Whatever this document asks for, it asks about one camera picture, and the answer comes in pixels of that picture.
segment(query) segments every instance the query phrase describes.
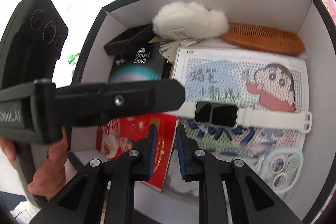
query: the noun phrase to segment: comb teeth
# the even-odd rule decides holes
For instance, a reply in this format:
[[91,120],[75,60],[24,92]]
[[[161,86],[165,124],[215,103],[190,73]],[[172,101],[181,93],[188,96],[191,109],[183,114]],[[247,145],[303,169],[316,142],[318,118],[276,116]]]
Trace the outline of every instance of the comb teeth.
[[291,42],[297,42],[297,36],[293,32],[283,31],[273,27],[230,23],[230,31],[249,37],[277,37]]

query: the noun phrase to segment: red greeting card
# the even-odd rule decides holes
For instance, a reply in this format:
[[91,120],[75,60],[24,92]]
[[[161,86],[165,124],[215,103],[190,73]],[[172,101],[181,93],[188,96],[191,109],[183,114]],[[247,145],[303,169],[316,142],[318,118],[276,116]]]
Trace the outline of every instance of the red greeting card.
[[107,126],[98,127],[96,148],[107,159],[115,160],[130,151],[137,140],[145,138],[151,124],[157,127],[157,149],[153,175],[148,184],[162,190],[174,143],[175,116],[157,113],[113,119]]

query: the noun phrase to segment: smartwatch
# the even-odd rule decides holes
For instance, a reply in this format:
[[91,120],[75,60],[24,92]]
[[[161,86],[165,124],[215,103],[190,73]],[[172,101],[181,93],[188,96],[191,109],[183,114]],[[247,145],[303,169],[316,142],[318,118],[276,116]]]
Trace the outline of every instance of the smartwatch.
[[311,112],[281,112],[239,108],[235,104],[222,104],[206,101],[184,102],[178,111],[171,114],[192,118],[196,123],[215,127],[231,128],[271,128],[297,130],[308,133],[311,130]]

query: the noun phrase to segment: black case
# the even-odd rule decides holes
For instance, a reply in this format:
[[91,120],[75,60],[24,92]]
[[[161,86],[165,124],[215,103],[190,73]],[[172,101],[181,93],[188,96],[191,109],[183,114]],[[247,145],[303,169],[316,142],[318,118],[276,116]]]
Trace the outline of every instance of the black case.
[[152,29],[153,24],[127,29],[109,43],[106,43],[104,49],[108,55],[135,54],[143,45],[155,37]]
[[23,0],[0,42],[0,88],[53,77],[68,28],[51,0]]

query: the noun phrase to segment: human hand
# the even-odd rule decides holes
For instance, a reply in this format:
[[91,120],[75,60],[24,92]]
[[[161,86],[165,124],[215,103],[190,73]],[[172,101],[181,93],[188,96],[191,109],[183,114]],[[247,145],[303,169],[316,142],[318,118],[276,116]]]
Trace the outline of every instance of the human hand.
[[[62,127],[63,139],[52,144],[48,149],[48,158],[36,170],[33,181],[28,185],[28,191],[33,195],[53,197],[65,184],[64,164],[68,158],[68,140],[65,128]],[[13,165],[16,159],[14,144],[5,138],[0,137],[0,147],[9,162]]]

